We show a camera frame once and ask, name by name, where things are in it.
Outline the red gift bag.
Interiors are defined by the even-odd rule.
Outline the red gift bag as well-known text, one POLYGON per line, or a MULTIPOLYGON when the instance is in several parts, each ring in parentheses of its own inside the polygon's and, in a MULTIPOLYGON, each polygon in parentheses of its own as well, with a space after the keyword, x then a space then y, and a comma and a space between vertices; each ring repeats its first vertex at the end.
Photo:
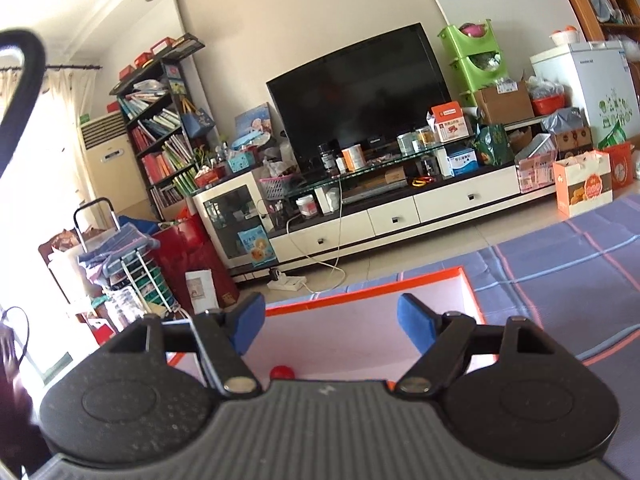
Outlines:
POLYGON ((152 237, 160 242, 153 256, 181 307, 193 312, 186 286, 186 272, 192 271, 209 271, 212 274, 216 298, 223 309, 238 301, 238 288, 198 214, 160 228, 152 237))

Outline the white standing air conditioner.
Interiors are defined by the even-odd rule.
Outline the white standing air conditioner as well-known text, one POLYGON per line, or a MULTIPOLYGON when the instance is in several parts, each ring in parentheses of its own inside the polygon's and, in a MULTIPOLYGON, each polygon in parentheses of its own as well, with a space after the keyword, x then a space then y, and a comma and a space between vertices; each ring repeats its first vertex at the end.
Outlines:
POLYGON ((82 148, 96 197, 108 198, 116 214, 153 220, 146 192, 122 114, 108 113, 80 126, 82 148))

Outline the dark wooden bookshelf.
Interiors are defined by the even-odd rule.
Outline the dark wooden bookshelf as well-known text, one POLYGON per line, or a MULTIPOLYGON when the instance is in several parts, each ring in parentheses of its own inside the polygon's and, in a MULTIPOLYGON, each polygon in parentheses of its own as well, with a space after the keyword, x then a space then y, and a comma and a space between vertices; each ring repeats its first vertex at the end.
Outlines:
POLYGON ((121 70, 110 92, 134 146, 152 211, 160 220, 196 191, 194 151, 203 142, 192 139, 184 125, 193 100, 182 62, 203 48, 201 40, 188 32, 166 38, 156 51, 140 54, 121 70))

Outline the orange white medicine box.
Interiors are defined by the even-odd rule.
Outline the orange white medicine box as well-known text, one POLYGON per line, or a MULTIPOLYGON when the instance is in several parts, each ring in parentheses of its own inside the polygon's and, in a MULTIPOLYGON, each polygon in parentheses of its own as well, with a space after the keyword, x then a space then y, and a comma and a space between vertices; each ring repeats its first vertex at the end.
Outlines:
POLYGON ((470 136, 463 110, 457 101, 432 108, 434 129, 440 143, 454 142, 470 136))

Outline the green stacked storage bins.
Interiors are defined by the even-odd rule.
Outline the green stacked storage bins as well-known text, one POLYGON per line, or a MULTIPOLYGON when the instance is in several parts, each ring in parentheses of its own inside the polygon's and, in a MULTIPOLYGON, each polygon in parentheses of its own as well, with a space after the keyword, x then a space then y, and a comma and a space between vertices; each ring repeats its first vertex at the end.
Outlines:
POLYGON ((491 20, 448 25, 439 34, 461 92, 462 106, 475 106, 475 92, 509 77, 491 20))

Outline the white small freezer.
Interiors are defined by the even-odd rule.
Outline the white small freezer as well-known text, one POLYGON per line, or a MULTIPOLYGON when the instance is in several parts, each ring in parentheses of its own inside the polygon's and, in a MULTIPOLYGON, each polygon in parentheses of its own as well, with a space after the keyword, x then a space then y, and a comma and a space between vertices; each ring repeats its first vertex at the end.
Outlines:
POLYGON ((639 104, 623 44, 564 44, 530 58, 534 74, 562 84, 568 105, 584 113, 592 142, 600 146, 616 126, 628 139, 639 134, 639 104))

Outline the white power strip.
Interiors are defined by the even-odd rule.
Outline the white power strip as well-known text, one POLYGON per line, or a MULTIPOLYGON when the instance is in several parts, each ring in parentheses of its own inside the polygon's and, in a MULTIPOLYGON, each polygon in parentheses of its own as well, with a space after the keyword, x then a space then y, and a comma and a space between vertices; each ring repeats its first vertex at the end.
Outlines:
POLYGON ((267 287, 278 292, 298 292, 306 287, 307 280, 304 276, 287 276, 280 274, 275 280, 271 280, 267 287))

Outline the folding shopping cart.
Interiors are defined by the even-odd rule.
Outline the folding shopping cart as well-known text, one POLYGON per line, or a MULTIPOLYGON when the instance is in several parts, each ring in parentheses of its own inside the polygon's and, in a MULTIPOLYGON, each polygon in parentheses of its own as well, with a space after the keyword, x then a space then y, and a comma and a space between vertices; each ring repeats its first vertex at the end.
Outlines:
POLYGON ((73 222, 82 252, 77 257, 87 280, 99 285, 109 300, 132 302, 144 313, 174 318, 181 312, 178 299, 168 285, 154 250, 160 242, 142 233, 134 224, 121 224, 112 202, 99 197, 82 204, 73 213, 73 222), (78 217, 88 209, 105 205, 114 228, 89 247, 78 217))

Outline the small red tomato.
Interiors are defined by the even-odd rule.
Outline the small red tomato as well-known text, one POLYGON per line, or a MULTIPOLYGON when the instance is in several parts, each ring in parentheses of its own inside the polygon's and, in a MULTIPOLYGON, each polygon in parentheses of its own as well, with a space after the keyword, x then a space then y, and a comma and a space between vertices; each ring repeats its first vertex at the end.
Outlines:
POLYGON ((296 378, 294 370, 286 365, 277 365, 270 370, 271 380, 293 380, 296 378))

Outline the purple plaid bed sheet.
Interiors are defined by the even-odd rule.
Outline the purple plaid bed sheet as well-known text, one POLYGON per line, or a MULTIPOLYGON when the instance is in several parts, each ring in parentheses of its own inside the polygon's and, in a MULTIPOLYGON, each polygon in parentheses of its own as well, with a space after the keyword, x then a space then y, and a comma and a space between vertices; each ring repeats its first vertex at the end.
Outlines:
POLYGON ((483 324, 525 316, 587 365, 620 404, 620 424, 606 461, 624 477, 639 474, 639 199, 636 194, 538 229, 526 214, 496 224, 499 243, 462 228, 376 252, 367 281, 328 278, 289 304, 460 266, 483 324))

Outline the orange white gift bag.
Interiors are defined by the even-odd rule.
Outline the orange white gift bag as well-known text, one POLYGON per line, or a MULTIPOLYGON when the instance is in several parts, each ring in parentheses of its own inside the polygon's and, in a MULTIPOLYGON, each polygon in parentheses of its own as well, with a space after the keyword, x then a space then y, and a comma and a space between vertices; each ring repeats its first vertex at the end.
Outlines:
POLYGON ((610 156, 585 154, 553 163, 556 204, 565 218, 573 218, 613 201, 610 156))

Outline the brown cardboard box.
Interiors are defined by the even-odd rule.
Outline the brown cardboard box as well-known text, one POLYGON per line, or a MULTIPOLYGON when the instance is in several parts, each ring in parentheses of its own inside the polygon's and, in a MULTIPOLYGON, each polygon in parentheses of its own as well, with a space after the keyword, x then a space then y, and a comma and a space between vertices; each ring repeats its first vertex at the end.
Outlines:
POLYGON ((535 116, 524 82, 506 82, 474 92, 475 102, 488 125, 507 125, 535 116))

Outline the orange cardboard box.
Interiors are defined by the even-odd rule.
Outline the orange cardboard box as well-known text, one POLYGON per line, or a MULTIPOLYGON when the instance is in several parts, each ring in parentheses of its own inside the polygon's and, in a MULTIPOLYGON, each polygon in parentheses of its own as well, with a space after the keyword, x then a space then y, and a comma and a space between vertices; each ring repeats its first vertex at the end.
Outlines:
POLYGON ((438 314, 458 311, 485 321, 460 266, 318 299, 270 304, 243 361, 263 386, 277 366, 297 379, 396 382, 420 353, 398 323, 403 294, 438 314))

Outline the white tv cabinet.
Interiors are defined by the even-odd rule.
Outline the white tv cabinet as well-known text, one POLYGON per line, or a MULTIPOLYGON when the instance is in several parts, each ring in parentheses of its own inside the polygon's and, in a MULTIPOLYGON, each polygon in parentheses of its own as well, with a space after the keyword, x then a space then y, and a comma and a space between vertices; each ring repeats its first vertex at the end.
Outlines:
POLYGON ((546 162, 495 165, 472 139, 391 154, 358 171, 304 181, 259 169, 193 197, 220 258, 239 281, 457 226, 554 192, 546 162))

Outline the black flat screen television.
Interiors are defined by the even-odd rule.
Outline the black flat screen television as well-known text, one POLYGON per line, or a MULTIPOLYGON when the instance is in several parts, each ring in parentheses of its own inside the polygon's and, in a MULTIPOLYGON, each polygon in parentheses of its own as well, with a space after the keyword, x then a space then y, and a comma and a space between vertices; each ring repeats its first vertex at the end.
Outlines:
POLYGON ((299 165, 318 167, 320 146, 341 151, 393 144, 451 101, 420 23, 320 56, 267 82, 299 165))

